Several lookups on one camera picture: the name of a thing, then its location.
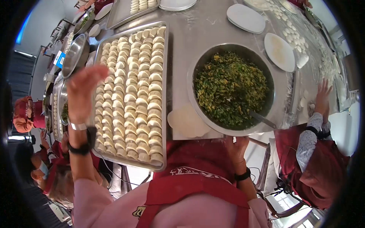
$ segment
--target small white bowl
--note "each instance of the small white bowl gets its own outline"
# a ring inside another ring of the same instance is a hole
[[[100,25],[98,24],[94,25],[94,27],[92,27],[89,32],[89,36],[96,37],[100,33],[100,30],[101,30]]]

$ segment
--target metal baking tray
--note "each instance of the metal baking tray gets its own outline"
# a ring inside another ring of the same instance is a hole
[[[143,11],[139,11],[136,14],[130,14],[131,11],[131,3],[132,1],[122,1],[122,0],[114,0],[114,4],[112,6],[112,9],[110,10],[110,13],[108,15],[108,21],[105,26],[106,30],[109,29],[115,29],[119,26],[130,22],[131,20],[134,20],[142,15],[145,15],[147,13],[153,12],[157,10],[158,6],[160,5],[161,0],[157,0],[157,5],[147,8]]]
[[[53,129],[53,137],[54,137],[54,139],[55,140],[57,140],[57,141],[59,141],[59,142],[61,142],[61,140],[62,140],[62,137],[63,137],[63,132],[64,132],[64,130],[63,130],[63,125],[62,125],[62,123],[61,123],[61,116],[59,115],[59,113],[58,113],[58,106],[59,106],[59,95],[60,95],[60,92],[61,92],[61,87],[62,87],[62,84],[63,84],[63,78],[62,78],[62,74],[61,74],[61,72],[60,72],[60,74],[57,76],[57,78],[56,78],[56,80],[55,80],[55,83],[54,83],[54,85],[53,85],[53,91],[52,91],[52,114],[51,114],[51,116],[52,116],[52,129]],[[57,93],[57,108],[54,108],[54,94],[55,93]],[[58,132],[58,137],[55,137],[55,135],[54,135],[54,130],[55,130],[55,128],[54,128],[54,112],[56,112],[57,113],[57,132]]]
[[[137,33],[138,31],[142,31],[145,30],[146,28],[153,28],[153,27],[161,27],[161,26],[166,26],[166,30],[165,30],[165,49],[164,49],[164,63],[162,64],[162,155],[164,157],[164,163],[162,166],[154,166],[152,164],[149,163],[144,163],[141,161],[136,161],[136,160],[130,160],[127,158],[122,158],[122,157],[117,157],[117,156],[113,156],[112,154],[106,154],[106,153],[101,153],[98,149],[93,149],[93,153],[95,156],[101,158],[101,155],[103,156],[103,158],[105,160],[111,161],[111,162],[115,162],[118,164],[122,164],[122,165],[127,165],[127,166],[137,166],[137,167],[142,167],[142,168],[146,168],[149,169],[150,171],[153,172],[159,172],[159,171],[163,171],[166,167],[166,128],[167,128],[167,121],[166,121],[166,117],[167,117],[167,113],[166,113],[166,77],[167,77],[167,52],[168,52],[168,42],[169,42],[169,25],[166,22],[163,21],[159,21],[159,22],[153,22],[150,24],[145,24],[142,26],[138,26],[135,28],[131,28],[129,30],[126,30],[124,32],[115,34],[109,38],[104,39],[103,41],[100,42],[99,46],[97,47],[97,51],[96,51],[96,56],[94,59],[95,63],[100,63],[100,59],[102,57],[102,51],[103,51],[103,45],[105,43],[111,43],[113,40],[115,39],[119,39],[122,36],[126,36],[129,37],[135,33]],[[125,83],[127,81],[127,74],[129,72],[129,68],[128,65],[125,67],[125,71],[126,71],[126,76],[125,76],[125,82],[124,82],[124,86]],[[95,97],[96,97],[96,93],[93,94],[92,96],[92,104],[93,104],[93,111],[91,113],[90,119],[89,119],[89,123],[90,125],[95,125],[94,123],[94,118],[95,118]]]

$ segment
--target black wrist strap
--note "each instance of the black wrist strap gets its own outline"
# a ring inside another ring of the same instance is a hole
[[[92,128],[90,130],[89,128],[86,130],[88,142],[82,145],[80,148],[78,149],[73,148],[69,142],[67,143],[68,149],[70,150],[71,153],[81,154],[81,155],[87,155],[88,153],[90,153],[90,149],[92,149],[95,145],[95,136],[96,136],[96,134],[94,133],[95,131],[93,131]]]
[[[238,181],[246,180],[250,176],[251,176],[251,171],[250,171],[249,168],[247,168],[246,169],[246,172],[244,174],[242,174],[242,175],[234,174],[234,179],[238,182]]]

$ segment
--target metal spoon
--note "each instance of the metal spoon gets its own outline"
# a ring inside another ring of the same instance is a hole
[[[265,117],[261,116],[260,114],[258,114],[256,112],[253,112],[253,111],[250,110],[249,111],[249,115],[252,116],[253,118],[257,119],[258,121],[263,122],[267,126],[276,129],[276,125],[273,122],[271,122],[270,120],[268,120]]]

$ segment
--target face mask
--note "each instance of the face mask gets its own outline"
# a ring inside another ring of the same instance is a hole
[[[46,164],[42,161],[41,165],[39,166],[39,169],[45,174],[43,176],[43,180],[46,180],[48,177],[48,168],[46,166]]]

